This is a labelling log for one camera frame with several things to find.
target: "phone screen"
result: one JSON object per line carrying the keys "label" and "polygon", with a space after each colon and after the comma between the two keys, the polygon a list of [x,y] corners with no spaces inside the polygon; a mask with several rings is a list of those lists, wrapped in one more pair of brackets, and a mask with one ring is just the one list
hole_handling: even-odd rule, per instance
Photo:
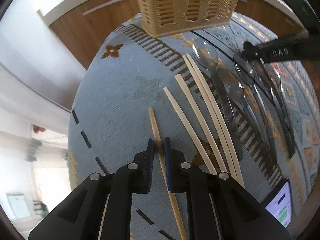
{"label": "phone screen", "polygon": [[271,215],[273,215],[284,227],[291,222],[291,194],[290,184],[286,182],[272,201],[266,206]]}

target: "woven basket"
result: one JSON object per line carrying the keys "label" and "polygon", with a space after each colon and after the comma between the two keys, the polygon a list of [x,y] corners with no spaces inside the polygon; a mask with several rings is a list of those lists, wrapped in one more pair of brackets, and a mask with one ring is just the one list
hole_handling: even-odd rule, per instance
{"label": "woven basket", "polygon": [[238,0],[138,0],[143,28],[154,38],[229,23]]}

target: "cabinet handle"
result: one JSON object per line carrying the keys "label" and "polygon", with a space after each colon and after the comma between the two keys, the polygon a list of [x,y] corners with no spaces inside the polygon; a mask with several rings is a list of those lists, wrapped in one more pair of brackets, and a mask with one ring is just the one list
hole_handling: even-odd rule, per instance
{"label": "cabinet handle", "polygon": [[122,0],[112,0],[110,2],[103,3],[101,5],[98,5],[98,6],[94,7],[94,8],[92,8],[92,9],[90,9],[89,11],[84,12],[83,15],[85,16],[85,15],[91,13],[91,12],[94,12],[95,10],[98,10],[100,8],[103,8],[103,7],[107,6],[107,5],[110,5],[110,4],[113,4],[113,3],[116,3],[116,2],[120,2],[120,1],[122,1]]}

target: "cabinet door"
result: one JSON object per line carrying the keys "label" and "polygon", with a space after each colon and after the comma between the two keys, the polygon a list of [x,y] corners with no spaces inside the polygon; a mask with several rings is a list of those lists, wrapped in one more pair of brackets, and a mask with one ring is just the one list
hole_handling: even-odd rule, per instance
{"label": "cabinet door", "polygon": [[50,26],[85,69],[107,36],[139,12],[137,0],[114,1],[89,0]]}

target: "patterned tablecloth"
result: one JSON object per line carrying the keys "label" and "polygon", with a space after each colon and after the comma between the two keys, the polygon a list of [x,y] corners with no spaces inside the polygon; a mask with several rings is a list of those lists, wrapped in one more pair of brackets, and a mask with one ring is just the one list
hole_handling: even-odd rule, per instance
{"label": "patterned tablecloth", "polygon": [[[167,99],[164,87],[171,91],[183,109],[218,170],[204,132],[174,78],[174,75],[180,73],[187,82],[223,155],[208,110],[181,57],[186,53],[192,55],[191,45],[199,37],[215,44],[219,48],[217,52],[223,67],[235,72],[231,59],[241,51],[244,41],[259,44],[276,38],[276,35],[240,14],[233,14],[229,25],[160,39],[151,38],[143,31],[140,15],[115,29],[92,61],[73,104],[68,149],[73,188],[92,172],[103,174],[96,157],[99,157],[108,172],[113,173],[131,162],[135,153],[146,149],[148,138],[153,138],[148,117],[149,107],[154,109],[162,139],[169,136],[172,148],[182,151],[187,161],[207,170]],[[242,111],[235,106],[244,151],[240,167],[246,190],[258,201],[265,199],[281,178],[289,178],[293,215],[297,215],[310,194],[319,165],[319,107],[309,77],[299,61],[276,63],[272,67],[281,75],[299,150],[292,159],[288,158],[279,118],[271,103],[261,93],[276,139],[278,166],[273,175],[268,176],[255,134]],[[208,73],[204,71],[204,74],[216,97]],[[258,121],[262,123],[259,109],[248,87],[245,93]],[[185,195],[177,194],[177,200],[187,230]],[[133,196],[131,233],[135,240],[180,239],[158,157],[155,157],[151,193]]]}

